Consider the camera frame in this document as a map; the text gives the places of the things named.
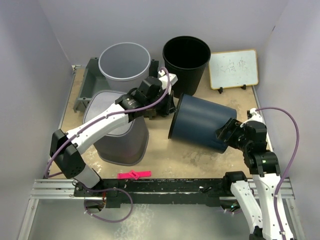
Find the grey ribbed square bin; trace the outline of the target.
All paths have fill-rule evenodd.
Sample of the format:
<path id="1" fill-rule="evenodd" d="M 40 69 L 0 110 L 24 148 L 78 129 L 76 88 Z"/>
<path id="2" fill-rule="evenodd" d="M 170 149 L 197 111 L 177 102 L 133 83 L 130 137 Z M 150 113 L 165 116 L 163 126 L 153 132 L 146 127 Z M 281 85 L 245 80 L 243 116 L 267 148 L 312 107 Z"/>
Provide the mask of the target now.
<path id="1" fill-rule="evenodd" d="M 124 93 L 101 90 L 89 102 L 83 117 L 86 123 L 108 109 Z M 138 164 L 144 157 L 149 141 L 149 130 L 143 117 L 116 128 L 93 145 L 105 162 L 122 166 Z"/>

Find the light grey round bin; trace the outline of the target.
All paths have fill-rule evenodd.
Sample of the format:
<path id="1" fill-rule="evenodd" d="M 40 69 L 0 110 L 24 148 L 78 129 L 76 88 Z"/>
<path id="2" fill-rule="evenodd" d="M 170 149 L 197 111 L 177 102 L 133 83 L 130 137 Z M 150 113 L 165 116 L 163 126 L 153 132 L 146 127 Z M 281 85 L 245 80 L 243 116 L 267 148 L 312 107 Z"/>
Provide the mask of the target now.
<path id="1" fill-rule="evenodd" d="M 98 68 L 111 90 L 128 92 L 149 76 L 151 56 L 140 44 L 121 42 L 105 49 L 98 59 Z"/>

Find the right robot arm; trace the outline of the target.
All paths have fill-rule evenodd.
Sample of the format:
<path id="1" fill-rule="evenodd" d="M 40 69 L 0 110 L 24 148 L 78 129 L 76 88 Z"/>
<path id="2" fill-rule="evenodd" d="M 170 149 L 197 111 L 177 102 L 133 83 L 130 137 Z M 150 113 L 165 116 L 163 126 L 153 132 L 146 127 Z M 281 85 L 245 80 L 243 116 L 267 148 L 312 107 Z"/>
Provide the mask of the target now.
<path id="1" fill-rule="evenodd" d="M 259 117 L 244 123 L 230 118 L 216 131 L 217 138 L 242 151 L 258 199 L 242 171 L 227 172 L 222 190 L 235 196 L 249 227 L 251 240 L 293 240 L 279 190 L 280 166 L 276 154 L 267 149 L 267 127 Z"/>

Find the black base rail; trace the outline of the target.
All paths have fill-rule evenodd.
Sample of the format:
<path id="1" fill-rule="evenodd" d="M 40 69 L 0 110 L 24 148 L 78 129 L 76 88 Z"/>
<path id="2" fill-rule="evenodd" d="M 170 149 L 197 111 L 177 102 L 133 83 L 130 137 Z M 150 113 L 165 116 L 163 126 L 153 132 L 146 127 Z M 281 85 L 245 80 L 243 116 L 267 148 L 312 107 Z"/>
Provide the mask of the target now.
<path id="1" fill-rule="evenodd" d="M 223 202 L 231 201 L 230 186 L 225 178 L 189 178 L 189 179 L 103 179 L 97 188 L 85 189 L 75 183 L 74 195 L 85 200 L 100 198 L 105 194 L 106 208 L 119 208 L 122 204 L 154 205 L 205 205 L 219 207 Z"/>

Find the grey plastic crate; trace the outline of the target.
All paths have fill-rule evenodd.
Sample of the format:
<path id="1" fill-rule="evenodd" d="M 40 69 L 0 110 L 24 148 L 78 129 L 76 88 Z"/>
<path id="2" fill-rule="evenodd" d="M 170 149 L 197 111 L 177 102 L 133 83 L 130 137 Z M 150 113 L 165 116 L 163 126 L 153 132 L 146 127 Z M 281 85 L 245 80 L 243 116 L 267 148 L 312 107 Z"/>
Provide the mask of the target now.
<path id="1" fill-rule="evenodd" d="M 91 58 L 85 67 L 83 81 L 73 106 L 74 111 L 84 112 L 93 96 L 103 90 L 111 90 L 105 76 L 100 72 L 98 66 L 99 58 Z M 150 66 L 155 60 L 151 58 Z"/>

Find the pink plastic clip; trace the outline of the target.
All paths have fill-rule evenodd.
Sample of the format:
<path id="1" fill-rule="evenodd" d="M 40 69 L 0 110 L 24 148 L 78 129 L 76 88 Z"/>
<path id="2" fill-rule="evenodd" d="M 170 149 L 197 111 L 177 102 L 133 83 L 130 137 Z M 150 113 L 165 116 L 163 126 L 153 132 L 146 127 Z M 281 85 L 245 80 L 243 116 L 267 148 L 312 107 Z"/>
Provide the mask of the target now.
<path id="1" fill-rule="evenodd" d="M 131 170 L 129 172 L 126 173 L 118 173 L 117 174 L 117 179 L 118 180 L 127 180 L 127 179 L 135 179 L 138 180 L 140 178 L 147 178 L 147 177 L 151 177 L 152 176 L 152 172 L 151 171 L 134 171 Z"/>

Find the black round bin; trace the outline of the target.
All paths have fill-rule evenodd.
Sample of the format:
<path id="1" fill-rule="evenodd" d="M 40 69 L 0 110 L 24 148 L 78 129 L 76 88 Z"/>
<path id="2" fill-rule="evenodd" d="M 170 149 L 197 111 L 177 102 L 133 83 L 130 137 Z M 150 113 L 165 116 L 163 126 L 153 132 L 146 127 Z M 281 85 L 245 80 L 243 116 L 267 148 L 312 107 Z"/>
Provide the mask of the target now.
<path id="1" fill-rule="evenodd" d="M 162 57 L 168 72 L 177 76 L 174 96 L 194 95 L 211 58 L 209 46 L 197 37 L 177 36 L 165 43 Z"/>

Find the small whiteboard on stand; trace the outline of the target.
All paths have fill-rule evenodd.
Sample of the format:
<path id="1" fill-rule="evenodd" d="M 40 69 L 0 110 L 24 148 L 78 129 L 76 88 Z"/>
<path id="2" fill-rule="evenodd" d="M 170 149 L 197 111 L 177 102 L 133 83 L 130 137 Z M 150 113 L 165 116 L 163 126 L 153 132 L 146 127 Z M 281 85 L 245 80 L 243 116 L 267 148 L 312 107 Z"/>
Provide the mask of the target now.
<path id="1" fill-rule="evenodd" d="M 213 52 L 208 63 L 210 88 L 220 94 L 224 89 L 259 83 L 258 56 L 255 49 Z"/>

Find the dark blue round bin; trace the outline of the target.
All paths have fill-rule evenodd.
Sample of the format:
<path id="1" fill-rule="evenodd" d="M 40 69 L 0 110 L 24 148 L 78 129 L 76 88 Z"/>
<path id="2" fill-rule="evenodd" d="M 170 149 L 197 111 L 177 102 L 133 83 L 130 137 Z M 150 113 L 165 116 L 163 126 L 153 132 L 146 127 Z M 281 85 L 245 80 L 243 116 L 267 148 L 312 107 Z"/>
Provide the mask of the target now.
<path id="1" fill-rule="evenodd" d="M 182 94 L 170 125 L 168 138 L 224 153 L 228 147 L 216 131 L 230 119 L 237 118 L 234 108 Z"/>

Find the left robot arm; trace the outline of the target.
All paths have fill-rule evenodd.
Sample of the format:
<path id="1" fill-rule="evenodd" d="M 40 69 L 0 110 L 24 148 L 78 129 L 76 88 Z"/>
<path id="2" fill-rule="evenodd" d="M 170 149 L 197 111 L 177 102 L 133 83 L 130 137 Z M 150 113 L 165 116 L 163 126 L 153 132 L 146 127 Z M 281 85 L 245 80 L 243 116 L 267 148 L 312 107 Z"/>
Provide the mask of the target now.
<path id="1" fill-rule="evenodd" d="M 83 185 L 91 196 L 105 188 L 103 179 L 83 159 L 91 146 L 106 161 L 115 165 L 133 166 L 145 155 L 149 131 L 144 120 L 147 110 L 170 113 L 175 74 L 156 78 L 149 76 L 139 87 L 128 92 L 100 91 L 93 97 L 82 125 L 66 132 L 52 134 L 50 163 L 55 163 L 67 179 Z"/>

